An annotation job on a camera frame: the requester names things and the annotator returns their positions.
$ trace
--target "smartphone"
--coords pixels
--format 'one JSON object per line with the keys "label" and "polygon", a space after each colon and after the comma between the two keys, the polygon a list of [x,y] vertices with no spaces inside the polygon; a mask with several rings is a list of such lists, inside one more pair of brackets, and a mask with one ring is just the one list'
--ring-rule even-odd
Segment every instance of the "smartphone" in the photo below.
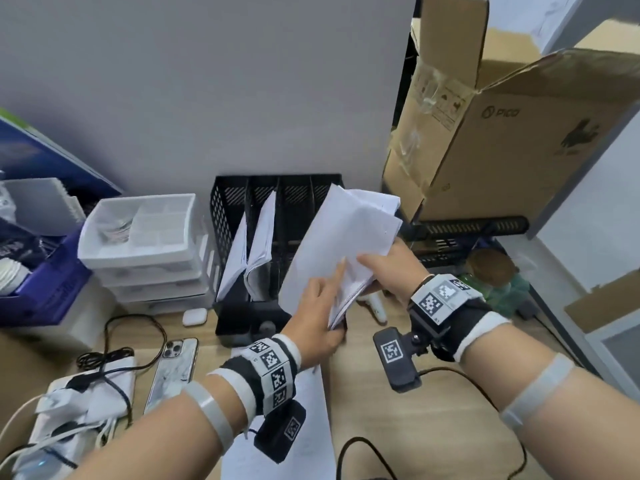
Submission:
{"label": "smartphone", "polygon": [[164,399],[180,394],[193,374],[198,355],[198,339],[169,340],[158,361],[154,382],[144,414],[154,409]]}

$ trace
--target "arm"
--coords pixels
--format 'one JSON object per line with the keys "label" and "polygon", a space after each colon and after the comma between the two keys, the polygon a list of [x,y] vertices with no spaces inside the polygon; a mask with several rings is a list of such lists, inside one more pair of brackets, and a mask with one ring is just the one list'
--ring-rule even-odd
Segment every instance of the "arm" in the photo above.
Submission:
{"label": "arm", "polygon": [[[301,370],[329,357],[344,330],[327,330],[329,313],[344,274],[340,263],[329,280],[309,281],[296,314],[282,331],[300,350]],[[200,383],[216,400],[234,434],[246,427],[244,406],[226,380],[206,376]],[[204,479],[220,459],[222,445],[196,402],[180,394],[136,421],[123,436],[91,454],[69,480]]]}
{"label": "arm", "polygon": [[[358,259],[405,304],[429,275],[401,241],[388,256]],[[460,365],[503,410],[555,355],[513,325],[503,324],[473,341]],[[640,405],[583,369],[572,370],[517,434],[553,478],[640,476]]]}

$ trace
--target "desk surface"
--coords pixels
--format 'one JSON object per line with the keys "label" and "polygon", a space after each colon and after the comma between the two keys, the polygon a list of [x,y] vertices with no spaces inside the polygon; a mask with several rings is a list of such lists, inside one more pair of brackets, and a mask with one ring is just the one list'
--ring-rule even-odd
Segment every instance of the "desk surface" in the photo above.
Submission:
{"label": "desk surface", "polygon": [[[407,330],[408,318],[400,305],[386,299],[385,307],[389,325]],[[170,340],[187,337],[200,340],[195,379],[229,357],[230,350],[216,338],[217,317],[213,311],[206,324],[189,329],[182,327],[179,315],[165,315],[159,320]],[[329,367],[323,368],[336,457],[350,437],[364,436],[375,444],[402,480],[504,480],[520,465],[522,452],[516,437],[469,382],[457,374],[434,372],[423,378],[421,388],[397,394],[388,386],[373,347],[372,336],[380,329],[379,325],[359,305],[349,309],[348,323],[346,343],[332,357]],[[521,325],[536,338],[553,345],[538,324]],[[153,358],[161,345],[157,330],[144,320],[124,321],[111,336],[112,348],[135,348],[140,363]],[[431,354],[416,359],[420,369],[436,365],[443,363]],[[153,376],[151,369],[136,380],[134,419],[144,410]],[[388,477],[364,444],[350,446],[343,470],[343,478],[348,480]],[[220,463],[208,478],[220,478]],[[529,456],[527,468],[517,479],[542,480],[548,476]]]}

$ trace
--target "hand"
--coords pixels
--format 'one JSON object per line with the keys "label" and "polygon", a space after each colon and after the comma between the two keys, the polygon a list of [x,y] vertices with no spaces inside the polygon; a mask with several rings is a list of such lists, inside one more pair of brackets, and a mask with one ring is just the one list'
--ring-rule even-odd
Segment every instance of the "hand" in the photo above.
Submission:
{"label": "hand", "polygon": [[387,289],[405,305],[420,283],[431,275],[411,249],[397,237],[388,255],[361,254],[358,262],[372,270],[377,279],[364,294]]}
{"label": "hand", "polygon": [[331,356],[344,338],[344,328],[329,330],[329,313],[340,289],[345,266],[343,259],[331,278],[309,280],[296,313],[282,331],[298,346],[302,371]]}

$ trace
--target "cardboard box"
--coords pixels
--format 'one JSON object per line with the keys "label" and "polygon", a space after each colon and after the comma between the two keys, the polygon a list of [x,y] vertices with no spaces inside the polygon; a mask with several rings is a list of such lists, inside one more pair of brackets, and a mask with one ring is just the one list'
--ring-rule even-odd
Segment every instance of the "cardboard box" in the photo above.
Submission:
{"label": "cardboard box", "polygon": [[528,35],[487,30],[488,14],[487,0],[423,0],[412,26],[420,61],[384,175],[411,194],[408,220],[532,221],[640,97],[635,25],[606,21],[540,58]]}
{"label": "cardboard box", "polygon": [[589,333],[640,308],[640,270],[634,270],[564,307],[580,329]]}

